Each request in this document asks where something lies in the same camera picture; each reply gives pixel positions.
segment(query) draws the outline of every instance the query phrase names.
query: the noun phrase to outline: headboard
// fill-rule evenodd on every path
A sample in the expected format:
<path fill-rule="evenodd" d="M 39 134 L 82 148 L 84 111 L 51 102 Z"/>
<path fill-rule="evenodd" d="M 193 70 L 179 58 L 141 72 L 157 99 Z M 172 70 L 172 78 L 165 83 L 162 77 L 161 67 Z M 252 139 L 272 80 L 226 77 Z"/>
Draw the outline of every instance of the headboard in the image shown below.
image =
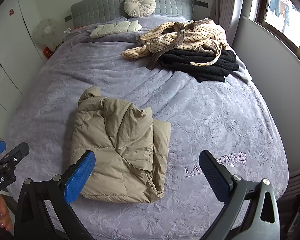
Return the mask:
<path fill-rule="evenodd" d="M 193 0 L 155 0 L 153 14 L 193 18 Z M 74 27 L 108 22 L 120 16 L 129 17 L 123 8 L 124 0 L 83 0 L 71 7 Z"/>

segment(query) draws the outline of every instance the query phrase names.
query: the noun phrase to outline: yellow striped fleece garment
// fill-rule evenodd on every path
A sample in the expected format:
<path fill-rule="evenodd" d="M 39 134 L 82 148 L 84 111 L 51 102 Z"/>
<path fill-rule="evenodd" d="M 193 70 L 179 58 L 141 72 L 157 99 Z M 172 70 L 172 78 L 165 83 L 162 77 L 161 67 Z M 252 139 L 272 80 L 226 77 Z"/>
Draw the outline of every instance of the yellow striped fleece garment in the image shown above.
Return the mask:
<path fill-rule="evenodd" d="M 173 24 L 174 22 L 163 23 L 150 30 L 140 38 L 144 46 L 127 49 L 121 53 L 121 56 L 126 59 L 135 60 L 169 46 L 177 39 L 178 33 L 162 32 L 167 28 L 172 28 Z M 191 62 L 191 65 L 208 66 L 214 64 L 221 54 L 221 49 L 229 48 L 225 30 L 220 25 L 216 25 L 213 20 L 205 19 L 204 23 L 195 26 L 193 29 L 186 30 L 185 39 L 177 49 L 191 50 L 201 46 L 204 49 L 211 49 L 210 46 L 213 46 L 215 51 L 217 51 L 215 59 L 207 63 Z"/>

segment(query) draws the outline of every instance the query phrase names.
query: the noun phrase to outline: round pillow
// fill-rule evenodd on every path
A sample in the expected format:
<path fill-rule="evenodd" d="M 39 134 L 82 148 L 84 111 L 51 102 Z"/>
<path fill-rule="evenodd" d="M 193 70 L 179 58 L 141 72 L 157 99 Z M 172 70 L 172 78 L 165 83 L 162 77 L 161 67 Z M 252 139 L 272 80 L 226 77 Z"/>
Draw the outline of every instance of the round pillow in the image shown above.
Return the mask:
<path fill-rule="evenodd" d="M 145 17 L 154 12 L 155 0 L 125 0 L 124 10 L 131 17 Z"/>

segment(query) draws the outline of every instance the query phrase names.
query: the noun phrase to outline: folded puffer jacket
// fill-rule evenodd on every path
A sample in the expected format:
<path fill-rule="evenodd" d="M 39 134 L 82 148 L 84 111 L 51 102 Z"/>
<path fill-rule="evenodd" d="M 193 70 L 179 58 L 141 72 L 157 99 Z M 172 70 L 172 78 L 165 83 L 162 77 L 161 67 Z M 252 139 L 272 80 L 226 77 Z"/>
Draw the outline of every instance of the folded puffer jacket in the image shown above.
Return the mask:
<path fill-rule="evenodd" d="M 100 96 L 97 87 L 79 99 L 71 164 L 86 150 L 96 165 L 81 194 L 117 203 L 152 203 L 164 196 L 171 124 L 152 118 L 151 107 Z"/>

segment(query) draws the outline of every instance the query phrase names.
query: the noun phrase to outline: window frame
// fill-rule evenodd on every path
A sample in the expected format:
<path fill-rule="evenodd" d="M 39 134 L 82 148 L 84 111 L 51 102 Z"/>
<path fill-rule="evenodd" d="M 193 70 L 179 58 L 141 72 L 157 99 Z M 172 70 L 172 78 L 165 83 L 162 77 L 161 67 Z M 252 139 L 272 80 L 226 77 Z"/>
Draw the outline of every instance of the window frame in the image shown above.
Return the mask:
<path fill-rule="evenodd" d="M 266 22 L 266 15 L 269 7 L 270 0 L 259 0 L 256 22 L 263 26 L 266 30 L 271 32 L 280 41 L 282 41 L 300 60 L 300 46 L 297 47 L 288 37 L 275 27 Z"/>

